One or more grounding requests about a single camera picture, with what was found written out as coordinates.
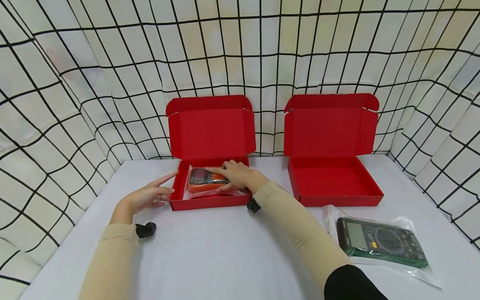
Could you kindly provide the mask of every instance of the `orange multimeter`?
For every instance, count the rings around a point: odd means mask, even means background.
[[[205,170],[205,168],[191,168],[188,174],[187,190],[196,194],[216,190],[229,183],[228,179],[220,174]]]

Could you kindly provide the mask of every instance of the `table surface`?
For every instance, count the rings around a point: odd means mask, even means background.
[[[346,207],[355,217],[405,216],[443,289],[377,265],[359,265],[390,300],[474,299],[479,295],[480,255],[386,156],[360,156],[385,197],[377,207]],[[176,169],[178,160],[127,161],[119,168],[21,300],[75,300],[118,200]],[[254,157],[251,166],[291,193],[286,157]],[[319,220],[322,209],[309,210]],[[273,220],[246,207],[171,211],[150,209],[136,223],[157,232],[141,241],[135,257],[133,299],[319,299],[293,246]]]

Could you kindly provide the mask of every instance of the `open box lid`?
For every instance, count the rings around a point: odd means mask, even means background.
[[[290,157],[369,154],[378,108],[372,94],[294,95],[285,107],[283,151]]]
[[[252,104],[243,95],[175,98],[166,114],[174,157],[240,157],[256,149]]]

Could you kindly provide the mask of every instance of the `empty red box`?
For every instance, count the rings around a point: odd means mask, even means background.
[[[378,100],[371,94],[295,95],[285,107],[284,153],[304,206],[376,206],[383,193],[357,155],[373,149]]]
[[[172,155],[180,158],[170,195],[173,210],[246,205],[252,193],[215,195],[183,200],[188,168],[221,166],[235,160],[249,166],[254,152],[255,123],[245,96],[175,98],[166,109]]]

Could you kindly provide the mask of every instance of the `green multimeter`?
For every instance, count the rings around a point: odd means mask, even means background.
[[[338,243],[348,256],[369,257],[416,268],[428,266],[420,243],[410,230],[341,217]]]

